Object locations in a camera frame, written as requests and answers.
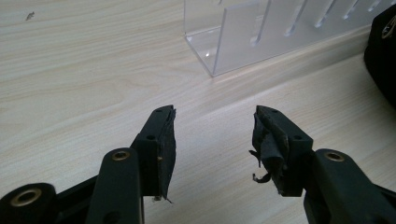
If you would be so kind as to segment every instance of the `wooden table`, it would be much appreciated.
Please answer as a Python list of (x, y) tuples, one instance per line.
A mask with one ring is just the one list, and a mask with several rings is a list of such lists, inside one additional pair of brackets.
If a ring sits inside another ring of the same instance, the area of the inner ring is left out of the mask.
[(248, 153), (256, 105), (396, 190), (396, 113), (362, 62), (368, 31), (213, 78), (184, 40), (182, 1), (2, 1), (0, 196), (97, 175), (109, 150), (170, 104), (174, 203), (145, 199), (147, 223), (307, 223), (302, 198), (251, 180), (265, 174)]

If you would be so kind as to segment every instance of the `transparent plastic stand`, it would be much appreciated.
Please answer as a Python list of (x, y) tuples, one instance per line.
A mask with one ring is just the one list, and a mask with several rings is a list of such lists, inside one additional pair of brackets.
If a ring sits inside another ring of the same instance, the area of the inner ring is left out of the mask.
[(396, 0), (185, 0), (186, 40), (212, 76), (370, 25)]

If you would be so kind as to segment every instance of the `black bag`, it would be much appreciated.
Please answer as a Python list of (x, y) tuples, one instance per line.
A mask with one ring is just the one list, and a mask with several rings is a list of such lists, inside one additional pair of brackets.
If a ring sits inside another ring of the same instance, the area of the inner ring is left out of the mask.
[(374, 18), (364, 62), (376, 86), (396, 107), (396, 5)]

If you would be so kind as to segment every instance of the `acrylic slot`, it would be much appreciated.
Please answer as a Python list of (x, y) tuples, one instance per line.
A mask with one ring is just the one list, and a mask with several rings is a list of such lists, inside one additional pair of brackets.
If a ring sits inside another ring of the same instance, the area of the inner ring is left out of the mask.
[(396, 0), (185, 0), (185, 36), (212, 76), (370, 25)]

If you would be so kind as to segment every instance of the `light wood surface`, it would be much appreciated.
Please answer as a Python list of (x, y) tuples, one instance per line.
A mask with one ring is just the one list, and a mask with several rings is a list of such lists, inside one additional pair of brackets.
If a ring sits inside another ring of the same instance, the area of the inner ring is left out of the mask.
[(251, 180), (265, 174), (248, 153), (256, 105), (396, 190), (396, 113), (362, 62), (368, 31), (212, 78), (183, 38), (182, 1), (2, 1), (0, 197), (97, 175), (109, 150), (170, 104), (174, 203), (145, 199), (146, 223), (307, 223), (302, 198)]

